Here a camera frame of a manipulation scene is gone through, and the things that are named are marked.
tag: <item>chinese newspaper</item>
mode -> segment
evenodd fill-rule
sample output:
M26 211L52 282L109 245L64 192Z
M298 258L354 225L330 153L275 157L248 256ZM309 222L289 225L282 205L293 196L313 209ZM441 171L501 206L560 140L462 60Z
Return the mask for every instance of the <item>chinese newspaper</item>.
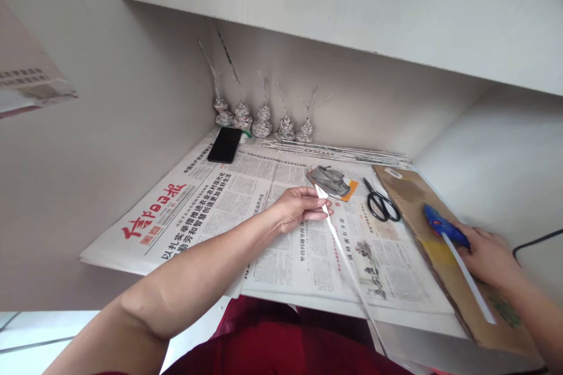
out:
M305 221L281 235L242 274L227 293L245 291L313 295L359 302L341 265L350 260L364 295L373 305L420 312L452 309L426 266L406 226L382 223L367 209L366 177L384 192L367 165L240 145L232 164L211 163L208 135L117 224L88 248L82 261L117 270L148 274L194 244L237 226L264 211L287 189L310 186L307 171L333 165L360 181L349 202L333 201L331 222L346 249L337 253L327 221Z

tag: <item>red clothing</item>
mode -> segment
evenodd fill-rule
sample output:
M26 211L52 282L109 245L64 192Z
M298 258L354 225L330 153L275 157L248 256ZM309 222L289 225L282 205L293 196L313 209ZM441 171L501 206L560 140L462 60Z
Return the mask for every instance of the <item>red clothing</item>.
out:
M392 374L410 372L378 354L366 321L240 297L215 334L164 375Z

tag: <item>black phone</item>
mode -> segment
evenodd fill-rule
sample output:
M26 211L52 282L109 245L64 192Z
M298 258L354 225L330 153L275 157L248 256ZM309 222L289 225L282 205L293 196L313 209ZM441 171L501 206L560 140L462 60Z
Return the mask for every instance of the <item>black phone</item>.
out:
M213 148L209 151L207 161L230 164L235 159L236 148L239 146L240 129L221 128Z

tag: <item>cardboard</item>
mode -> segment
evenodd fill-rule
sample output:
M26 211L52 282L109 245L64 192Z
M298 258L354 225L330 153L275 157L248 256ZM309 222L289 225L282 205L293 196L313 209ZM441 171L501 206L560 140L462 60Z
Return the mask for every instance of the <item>cardboard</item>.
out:
M418 173L400 169L389 172L386 168L374 165L375 173L401 211L422 255L467 334L479 346L487 349L505 350L527 356L537 355L530 334L514 309L498 291L476 280L497 323L493 325L485 321L452 252L426 221L423 205L432 205L450 221L457 221L457 218Z

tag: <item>hand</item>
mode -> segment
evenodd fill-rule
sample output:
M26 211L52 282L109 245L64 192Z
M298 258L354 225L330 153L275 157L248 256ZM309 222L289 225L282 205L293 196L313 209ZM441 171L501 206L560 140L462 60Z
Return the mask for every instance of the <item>hand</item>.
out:
M471 244L471 250L459 247L457 251L467 269L477 278L500 292L515 288L525 278L522 268L498 234L458 222L452 224L467 236Z
M287 189L267 212L270 213L281 233L289 233L295 229L302 220L324 220L328 216L321 208L323 205L330 207L332 203L327 199L319 199L317 191L310 187L292 187Z

